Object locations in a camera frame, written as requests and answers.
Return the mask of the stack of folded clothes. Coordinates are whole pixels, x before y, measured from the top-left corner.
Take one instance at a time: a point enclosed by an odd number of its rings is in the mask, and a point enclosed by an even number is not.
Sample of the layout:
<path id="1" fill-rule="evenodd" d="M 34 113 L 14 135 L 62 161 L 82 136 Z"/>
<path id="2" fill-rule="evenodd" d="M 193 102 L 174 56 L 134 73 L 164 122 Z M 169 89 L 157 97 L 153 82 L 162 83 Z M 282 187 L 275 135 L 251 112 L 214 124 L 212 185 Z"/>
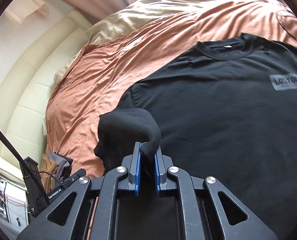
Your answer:
<path id="1" fill-rule="evenodd" d="M 56 152 L 49 152 L 42 156 L 40 176 L 46 193 L 70 176 L 72 163 L 72 159 Z"/>

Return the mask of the orange-brown bed blanket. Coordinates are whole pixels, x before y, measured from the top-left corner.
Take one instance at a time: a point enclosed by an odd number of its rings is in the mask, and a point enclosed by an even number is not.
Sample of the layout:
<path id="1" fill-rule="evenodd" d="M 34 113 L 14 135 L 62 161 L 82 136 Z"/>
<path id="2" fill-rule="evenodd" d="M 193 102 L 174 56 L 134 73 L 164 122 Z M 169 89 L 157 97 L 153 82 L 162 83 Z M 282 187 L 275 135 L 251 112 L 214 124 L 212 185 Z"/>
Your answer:
<path id="1" fill-rule="evenodd" d="M 102 176 L 94 155 L 99 116 L 113 110 L 122 94 L 197 42 L 254 34 L 297 47 L 297 18 L 277 0 L 234 4 L 210 12 L 175 14 L 130 35 L 86 44 L 57 82 L 46 109 L 47 151 L 73 160 L 91 178 Z"/>

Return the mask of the beige hanging cloth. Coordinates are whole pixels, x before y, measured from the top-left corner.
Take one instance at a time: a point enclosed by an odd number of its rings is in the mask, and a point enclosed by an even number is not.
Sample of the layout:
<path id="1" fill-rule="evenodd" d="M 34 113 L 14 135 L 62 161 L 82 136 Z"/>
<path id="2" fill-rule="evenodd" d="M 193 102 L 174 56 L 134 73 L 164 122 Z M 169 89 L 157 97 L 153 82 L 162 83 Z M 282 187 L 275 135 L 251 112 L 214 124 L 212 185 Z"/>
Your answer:
<path id="1" fill-rule="evenodd" d="M 21 24 L 28 16 L 38 13 L 49 15 L 49 7 L 44 0 L 13 0 L 3 14 L 12 22 Z"/>

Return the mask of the cream leather headboard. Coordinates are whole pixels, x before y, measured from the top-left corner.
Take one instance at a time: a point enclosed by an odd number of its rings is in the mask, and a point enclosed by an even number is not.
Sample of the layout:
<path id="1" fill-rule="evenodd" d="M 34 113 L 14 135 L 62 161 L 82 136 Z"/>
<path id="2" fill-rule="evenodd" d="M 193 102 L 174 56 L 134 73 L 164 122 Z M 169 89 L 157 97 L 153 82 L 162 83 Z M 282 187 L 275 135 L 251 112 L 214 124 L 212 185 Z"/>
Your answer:
<path id="1" fill-rule="evenodd" d="M 0 130 L 23 158 L 41 162 L 46 150 L 43 118 L 54 75 L 87 43 L 90 27 L 72 10 L 29 46 L 0 85 Z"/>

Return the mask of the black long-sleeve sweatshirt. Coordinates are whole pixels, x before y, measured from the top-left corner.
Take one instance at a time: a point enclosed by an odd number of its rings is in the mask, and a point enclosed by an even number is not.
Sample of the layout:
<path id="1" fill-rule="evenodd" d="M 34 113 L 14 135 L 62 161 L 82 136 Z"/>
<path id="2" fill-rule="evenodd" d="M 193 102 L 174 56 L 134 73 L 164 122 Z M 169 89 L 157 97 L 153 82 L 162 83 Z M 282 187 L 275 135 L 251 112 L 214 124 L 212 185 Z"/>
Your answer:
<path id="1" fill-rule="evenodd" d="M 215 176 L 279 239 L 297 239 L 297 48 L 242 34 L 199 42 L 100 116 L 106 171 L 153 142 L 189 174 Z"/>

